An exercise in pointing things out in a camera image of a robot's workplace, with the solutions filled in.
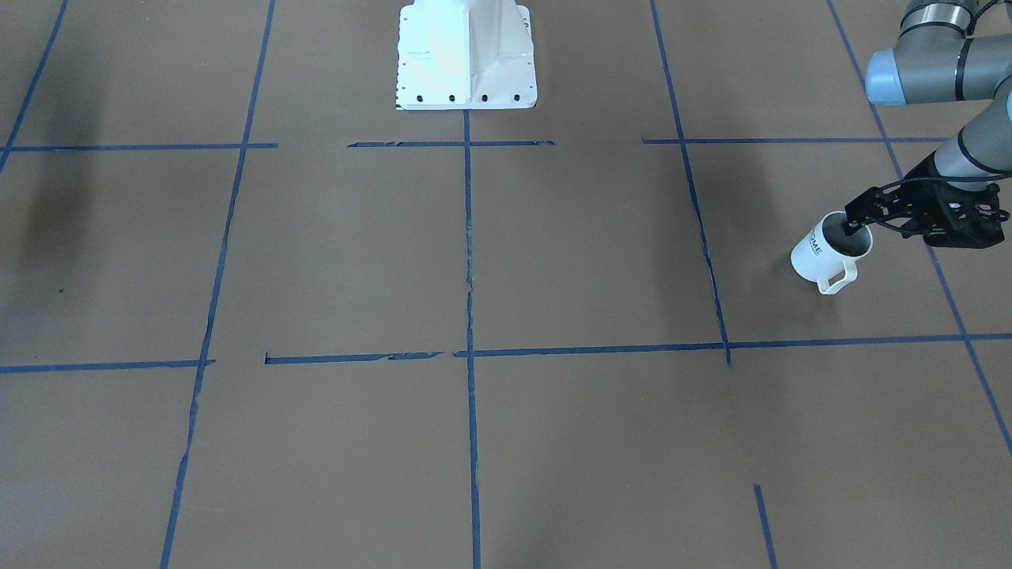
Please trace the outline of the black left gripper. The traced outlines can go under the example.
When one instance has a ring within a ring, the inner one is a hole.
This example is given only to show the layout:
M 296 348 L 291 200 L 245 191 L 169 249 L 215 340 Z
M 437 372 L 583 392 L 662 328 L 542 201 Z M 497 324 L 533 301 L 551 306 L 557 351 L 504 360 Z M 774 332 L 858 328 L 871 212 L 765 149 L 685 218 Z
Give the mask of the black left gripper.
M 1005 240 L 1003 223 L 1010 214 L 1000 208 L 994 180 L 965 190 L 938 172 L 934 157 L 921 161 L 896 190 L 871 187 L 845 206 L 843 235 L 855 236 L 870 224 L 903 238 L 922 236 L 926 245 L 984 249 Z

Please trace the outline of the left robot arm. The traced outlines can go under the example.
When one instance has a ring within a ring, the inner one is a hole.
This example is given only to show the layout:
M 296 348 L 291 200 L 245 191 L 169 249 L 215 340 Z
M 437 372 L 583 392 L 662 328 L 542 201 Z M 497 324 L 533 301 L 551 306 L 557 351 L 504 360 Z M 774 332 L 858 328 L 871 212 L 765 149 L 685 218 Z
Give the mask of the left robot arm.
M 987 107 L 895 183 L 871 187 L 844 210 L 853 236 L 879 224 L 932 247 L 984 249 L 1004 241 L 1010 215 L 999 183 L 1010 177 L 1009 35 L 977 36 L 976 1 L 911 1 L 895 47 L 872 55 L 872 104 L 984 100 Z

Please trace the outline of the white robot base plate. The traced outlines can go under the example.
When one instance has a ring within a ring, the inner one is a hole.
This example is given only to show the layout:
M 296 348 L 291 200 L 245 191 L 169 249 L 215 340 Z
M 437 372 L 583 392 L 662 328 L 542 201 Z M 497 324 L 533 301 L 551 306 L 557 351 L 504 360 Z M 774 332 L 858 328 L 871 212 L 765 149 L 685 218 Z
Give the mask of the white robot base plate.
M 397 50 L 397 109 L 538 102 L 531 12 L 516 1 L 413 1 L 398 15 Z

